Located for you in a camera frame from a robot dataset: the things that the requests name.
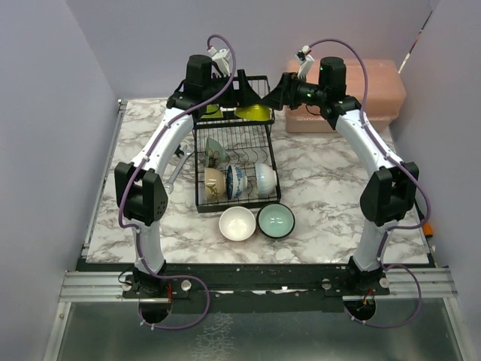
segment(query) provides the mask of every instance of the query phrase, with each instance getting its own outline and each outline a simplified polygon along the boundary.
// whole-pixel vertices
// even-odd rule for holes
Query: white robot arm
[[[159,124],[159,127],[153,133],[144,149],[142,149],[141,152],[132,160],[135,167],[141,164],[144,154],[150,149],[154,139],[156,139],[162,128],[164,128],[171,119],[180,113],[182,113],[182,110],[177,108],[165,109],[165,114]],[[184,115],[177,122],[172,124],[164,136],[160,138],[160,142],[156,145],[152,154],[142,166],[142,169],[144,171],[153,170],[154,173],[158,174],[160,178],[162,178],[165,168],[167,167],[170,158],[174,155],[177,146],[187,135],[189,135],[193,129],[194,123],[192,115]],[[140,227],[140,242],[143,245],[145,260],[150,269],[152,269],[155,273],[158,273],[165,263],[165,258],[160,244],[159,221],[154,221],[149,226],[146,226],[146,224],[143,222],[136,221],[136,223]],[[135,267],[144,273],[148,273],[139,259],[138,253],[136,253],[135,257]]]
[[[361,124],[358,110],[348,111],[346,114],[337,118],[336,131],[347,140],[352,150],[354,150],[355,154],[361,160],[364,169],[368,173],[368,177],[371,177],[374,172],[379,171],[381,168],[395,168],[395,164],[385,159],[381,154],[379,148],[366,133],[366,127],[371,128],[371,132],[373,132],[378,138],[377,140],[382,147],[384,147],[387,152],[391,153],[391,157],[397,162],[402,163],[402,159],[390,151],[386,143],[381,139],[369,122],[364,126]],[[370,272],[379,268],[380,264],[377,260],[377,253],[384,233],[388,228],[397,225],[397,220],[391,220],[382,226],[378,226],[372,221],[365,220],[361,241],[353,256],[353,260],[359,270]],[[389,239],[383,245],[383,249],[379,255],[381,258],[384,255],[388,243]]]

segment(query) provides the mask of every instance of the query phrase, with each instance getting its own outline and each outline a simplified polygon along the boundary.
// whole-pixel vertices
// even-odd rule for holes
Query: blue and white bowl
[[[238,167],[230,165],[227,168],[227,199],[230,201],[239,198],[244,190],[248,187],[248,181],[245,173]]]

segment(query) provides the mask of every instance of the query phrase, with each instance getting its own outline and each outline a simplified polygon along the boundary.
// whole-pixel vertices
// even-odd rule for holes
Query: screw
[[[122,290],[123,291],[130,291],[132,289],[132,285],[131,284],[122,284]]]
[[[388,288],[389,287],[389,280],[387,278],[383,277],[379,280],[379,285],[382,288]]]
[[[180,284],[180,288],[182,289],[182,291],[188,291],[190,290],[190,287],[192,287],[192,284],[190,283],[189,280],[184,280],[182,281],[182,283]]]
[[[331,289],[331,284],[329,284],[328,282],[329,282],[328,278],[324,278],[322,280],[322,288],[326,291]]]

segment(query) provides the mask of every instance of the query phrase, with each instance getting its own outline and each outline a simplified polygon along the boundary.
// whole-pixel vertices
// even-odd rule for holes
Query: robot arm
[[[180,113],[182,113],[181,109],[166,109],[159,127],[153,133],[144,149],[129,164],[121,162],[117,165],[114,172],[117,204],[120,204],[126,182],[135,168],[141,164],[159,132],[171,119]],[[171,125],[142,166],[139,173],[141,174],[139,178],[141,185],[132,185],[126,206],[124,207],[124,215],[139,225],[140,240],[144,247],[145,260],[155,273],[158,273],[165,264],[160,244],[159,220],[167,209],[168,197],[161,179],[168,161],[174,154],[177,146],[193,128],[192,115],[185,115]],[[135,268],[141,272],[148,273],[138,253],[135,258]]]
[[[309,47],[303,47],[296,57],[307,59],[309,52]],[[347,140],[361,160],[370,178],[360,201],[366,220],[361,242],[349,263],[353,263],[357,274],[366,275],[380,270],[379,261],[389,243],[389,237],[383,241],[386,230],[404,218],[413,207],[416,194],[413,182],[388,157],[384,157],[380,147],[392,160],[403,164],[416,179],[419,170],[413,162],[404,163],[390,151],[369,121],[362,123],[361,105],[357,99],[346,94],[346,66],[341,58],[321,60],[318,84],[304,81],[307,74],[304,72],[305,68],[301,66],[299,73],[302,77],[299,73],[284,73],[276,88],[262,99],[262,104],[277,110],[285,105],[291,109],[302,104],[318,106],[322,117]]]

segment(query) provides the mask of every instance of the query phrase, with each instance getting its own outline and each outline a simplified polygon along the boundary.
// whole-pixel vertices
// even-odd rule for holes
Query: white bowl
[[[264,163],[256,163],[255,168],[259,197],[268,197],[277,185],[277,173]]]
[[[247,208],[231,207],[220,216],[219,229],[231,241],[245,241],[256,230],[256,218]]]

